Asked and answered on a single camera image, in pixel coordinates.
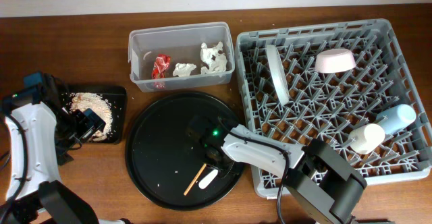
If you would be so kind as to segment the wooden chopstick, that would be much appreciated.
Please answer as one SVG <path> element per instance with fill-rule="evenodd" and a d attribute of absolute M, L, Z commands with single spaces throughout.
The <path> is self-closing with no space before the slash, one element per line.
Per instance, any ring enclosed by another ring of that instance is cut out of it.
<path fill-rule="evenodd" d="M 192 179 L 192 181 L 188 185 L 188 187 L 185 189 L 185 191 L 183 193 L 184 196 L 188 195 L 189 191 L 192 189 L 192 187 L 194 186 L 194 184 L 196 183 L 196 181 L 198 180 L 198 178 L 200 177 L 200 175 L 202 174 L 202 172 L 205 170 L 206 167 L 207 167 L 207 164 L 203 163 L 201 168 L 198 170 L 198 172 L 196 173 L 196 175 L 194 176 L 194 178 Z"/>

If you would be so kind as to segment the white cup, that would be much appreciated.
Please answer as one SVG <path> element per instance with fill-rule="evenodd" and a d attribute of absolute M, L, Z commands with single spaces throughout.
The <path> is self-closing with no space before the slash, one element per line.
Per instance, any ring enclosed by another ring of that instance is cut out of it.
<path fill-rule="evenodd" d="M 367 155 L 385 140 L 385 131 L 380 125 L 370 123 L 352 130 L 348 138 L 353 140 L 350 144 L 353 151 Z"/>

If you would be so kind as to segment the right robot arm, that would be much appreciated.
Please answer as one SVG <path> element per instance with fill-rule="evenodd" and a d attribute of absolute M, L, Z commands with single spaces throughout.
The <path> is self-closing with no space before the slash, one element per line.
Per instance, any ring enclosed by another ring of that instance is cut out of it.
<path fill-rule="evenodd" d="M 197 143 L 203 163 L 226 176 L 246 163 L 280 177 L 277 202 L 287 190 L 316 223 L 359 223 L 353 214 L 365 178 L 327 143 L 282 143 L 255 134 L 236 121 L 196 115 L 186 135 Z"/>

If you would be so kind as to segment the pink bowl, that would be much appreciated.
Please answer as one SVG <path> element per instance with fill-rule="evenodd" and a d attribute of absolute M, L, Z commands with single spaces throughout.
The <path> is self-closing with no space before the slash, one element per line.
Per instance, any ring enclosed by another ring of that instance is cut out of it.
<path fill-rule="evenodd" d="M 323 74 L 345 72 L 355 68 L 354 55 L 349 49 L 330 49 L 316 56 L 315 71 Z"/>

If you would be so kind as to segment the light blue cup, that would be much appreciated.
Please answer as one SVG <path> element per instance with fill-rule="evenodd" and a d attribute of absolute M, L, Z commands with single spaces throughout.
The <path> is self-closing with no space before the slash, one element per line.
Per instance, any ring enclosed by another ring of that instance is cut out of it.
<path fill-rule="evenodd" d="M 400 104 L 380 112 L 376 120 L 386 134 L 395 134 L 416 120 L 416 112 L 410 105 Z"/>

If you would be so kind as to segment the red snack wrapper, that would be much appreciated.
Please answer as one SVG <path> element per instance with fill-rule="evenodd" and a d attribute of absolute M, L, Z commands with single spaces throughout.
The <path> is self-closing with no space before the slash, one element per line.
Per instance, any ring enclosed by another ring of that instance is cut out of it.
<path fill-rule="evenodd" d="M 159 54 L 153 65 L 151 74 L 152 79 L 160 79 L 165 77 L 165 72 L 171 64 L 171 57 L 164 54 Z"/>

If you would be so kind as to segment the grey plate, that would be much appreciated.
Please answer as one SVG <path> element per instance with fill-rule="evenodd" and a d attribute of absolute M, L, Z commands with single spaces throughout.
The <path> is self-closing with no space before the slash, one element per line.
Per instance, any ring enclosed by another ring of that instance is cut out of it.
<path fill-rule="evenodd" d="M 266 45 L 265 50 L 277 98 L 279 103 L 284 106 L 288 104 L 290 96 L 281 57 L 275 45 Z"/>

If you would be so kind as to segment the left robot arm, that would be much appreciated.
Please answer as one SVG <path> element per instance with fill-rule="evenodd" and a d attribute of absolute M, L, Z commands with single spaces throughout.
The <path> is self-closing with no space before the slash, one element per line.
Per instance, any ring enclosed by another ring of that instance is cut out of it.
<path fill-rule="evenodd" d="M 11 178 L 2 223 L 31 223 L 47 211 L 48 223 L 104 224 L 92 207 L 61 181 L 59 164 L 105 122 L 91 109 L 66 112 L 60 101 L 62 81 L 42 72 L 24 78 L 24 89 L 1 99 L 11 138 Z"/>

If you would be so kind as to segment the rice pile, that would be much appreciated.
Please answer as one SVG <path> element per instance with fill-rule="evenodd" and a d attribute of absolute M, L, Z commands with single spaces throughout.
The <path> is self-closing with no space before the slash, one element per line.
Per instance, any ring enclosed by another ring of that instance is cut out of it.
<path fill-rule="evenodd" d="M 85 110 L 91 109 L 105 122 L 103 131 L 96 131 L 90 140 L 93 142 L 106 140 L 111 133 L 111 125 L 113 122 L 110 104 L 107 100 L 103 99 L 102 96 L 89 92 L 72 93 L 72 99 L 78 95 L 81 95 L 83 98 Z"/>

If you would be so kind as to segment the peanut shells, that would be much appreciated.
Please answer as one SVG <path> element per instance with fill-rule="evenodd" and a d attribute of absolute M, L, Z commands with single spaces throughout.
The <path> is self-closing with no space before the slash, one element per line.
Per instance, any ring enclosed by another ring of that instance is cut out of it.
<path fill-rule="evenodd" d="M 70 107 L 70 111 L 74 112 L 74 111 L 81 111 L 83 112 L 85 110 L 85 106 L 84 106 L 84 102 L 83 102 L 83 98 L 81 95 L 75 96 L 72 99 L 72 103 L 71 103 L 71 107 Z"/>

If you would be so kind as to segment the white plastic fork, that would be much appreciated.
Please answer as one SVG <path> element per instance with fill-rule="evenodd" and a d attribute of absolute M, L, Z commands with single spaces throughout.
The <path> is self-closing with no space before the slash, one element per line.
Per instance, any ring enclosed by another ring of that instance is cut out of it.
<path fill-rule="evenodd" d="M 200 189 L 205 189 L 218 175 L 219 171 L 213 169 L 210 173 L 204 176 L 198 183 Z"/>

